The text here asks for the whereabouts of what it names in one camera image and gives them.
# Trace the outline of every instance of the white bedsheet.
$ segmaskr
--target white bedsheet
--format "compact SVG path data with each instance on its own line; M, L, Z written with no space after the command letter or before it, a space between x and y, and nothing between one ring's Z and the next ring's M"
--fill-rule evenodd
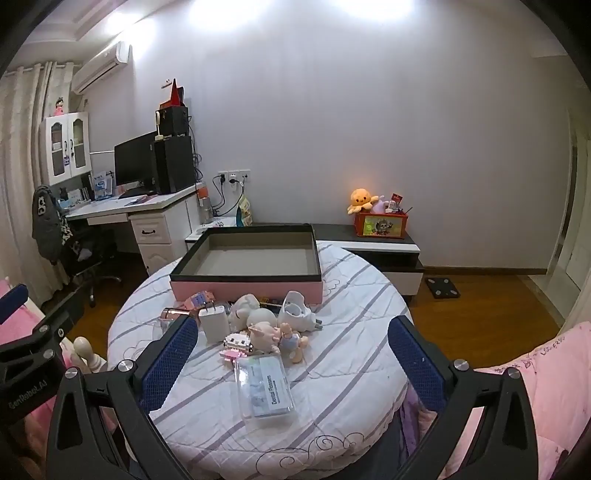
M389 321L410 313L394 286L350 252L318 242L324 298L314 306L324 329L309 334L304 361L286 364L297 414L288 424L245 424L233 371L220 344L197 346L160 410L151 418L195 478L318 479L357 460L388 427L407 379L387 342ZM109 331L113 368L161 336L157 320L174 305L169 273L146 280Z

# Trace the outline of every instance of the air conditioner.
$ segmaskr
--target air conditioner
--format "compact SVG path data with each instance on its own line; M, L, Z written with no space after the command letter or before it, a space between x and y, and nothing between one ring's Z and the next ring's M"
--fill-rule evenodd
M72 91L81 95L90 85L123 68L128 60L129 44L126 42L120 41L104 49L76 72L72 80Z

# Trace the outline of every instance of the baseboard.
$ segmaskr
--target baseboard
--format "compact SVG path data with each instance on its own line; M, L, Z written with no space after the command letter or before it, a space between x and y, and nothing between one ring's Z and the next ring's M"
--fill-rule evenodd
M425 275L546 275L546 268L425 267Z

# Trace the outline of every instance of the white desk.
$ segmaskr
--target white desk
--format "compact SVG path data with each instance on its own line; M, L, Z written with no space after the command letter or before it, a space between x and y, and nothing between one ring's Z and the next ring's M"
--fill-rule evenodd
M185 239L200 224L197 189L190 186L170 195L130 205L137 197L98 200L73 209L69 221L87 220L89 225L131 222L134 237L148 274L152 274L186 252Z
M127 221L127 215L130 213L138 212L149 212L151 210L163 210L169 205L172 205L179 200L195 194L196 189L201 188L202 183L197 183L197 186L190 186L177 193L171 193L170 195L158 195L147 202L138 203L135 205L129 205L138 197L130 197L126 199L120 199L119 197L112 197L106 200L98 200L96 202L90 202L87 205L73 209L66 215L68 220L81 220L81 219L95 219L88 223L90 225L100 225L101 223L120 223ZM118 220L121 218L119 214L124 214L125 219Z

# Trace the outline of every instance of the white cabinet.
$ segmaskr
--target white cabinet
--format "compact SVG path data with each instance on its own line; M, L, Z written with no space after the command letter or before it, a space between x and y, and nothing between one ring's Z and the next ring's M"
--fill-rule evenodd
M90 171L88 113L67 113L41 124L43 181L55 185Z
M193 229L191 222L196 227L198 218L194 193L166 210L129 216L149 275L187 252L185 239Z

